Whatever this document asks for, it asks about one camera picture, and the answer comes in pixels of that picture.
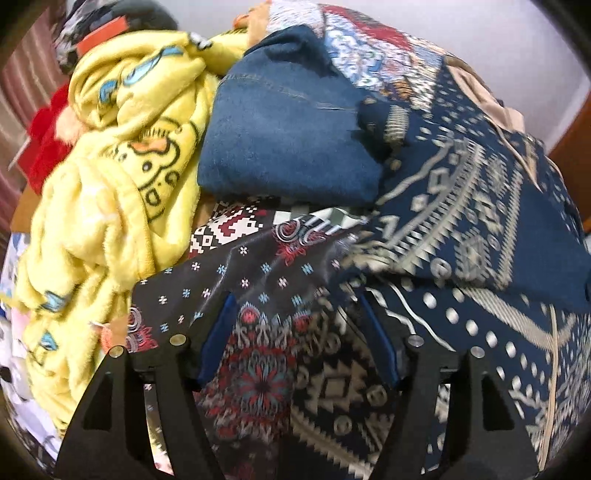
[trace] white wall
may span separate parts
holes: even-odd
[[[161,0],[180,27],[204,36],[261,0]],[[591,83],[578,59],[530,0],[323,0],[355,8],[423,37],[469,63],[527,130],[550,150],[578,113]]]

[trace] denim seam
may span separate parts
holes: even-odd
[[[266,87],[267,89],[273,90],[277,93],[282,93],[282,94],[290,96],[292,98],[304,100],[308,103],[312,103],[312,104],[314,104],[314,106],[316,108],[321,109],[321,110],[342,110],[342,111],[351,111],[351,112],[357,111],[357,109],[355,109],[355,108],[346,108],[346,107],[332,105],[330,103],[316,102],[315,100],[312,100],[310,97],[308,97],[305,93],[296,92],[295,90],[291,90],[289,88],[282,87],[280,85],[276,85],[275,83],[269,82],[268,80],[265,80],[263,77],[253,74],[253,73],[240,73],[240,74],[231,73],[231,74],[228,74],[220,82],[219,89],[226,82],[226,80],[250,80],[252,82],[256,82],[257,85]]]

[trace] yellow fleece garment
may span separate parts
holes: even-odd
[[[90,50],[69,102],[92,130],[46,180],[15,298],[33,396],[65,432],[100,356],[93,323],[128,313],[139,280],[186,250],[199,145],[245,34],[134,32]]]

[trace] folded denim garment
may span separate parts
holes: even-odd
[[[389,147],[356,121],[366,96],[298,25],[248,50],[222,80],[199,163],[208,191],[372,205]]]

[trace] metal bolt head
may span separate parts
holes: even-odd
[[[177,333],[170,338],[170,344],[174,346],[181,346],[187,341],[187,337],[185,337],[182,333]]]
[[[418,348],[424,345],[425,340],[423,340],[423,337],[421,337],[420,335],[411,335],[410,337],[408,337],[407,342],[410,346]]]
[[[115,345],[111,350],[109,350],[109,355],[113,358],[119,358],[123,355],[123,347],[121,345]]]
[[[473,346],[472,348],[470,348],[470,353],[476,358],[484,357],[484,350],[479,346]]]

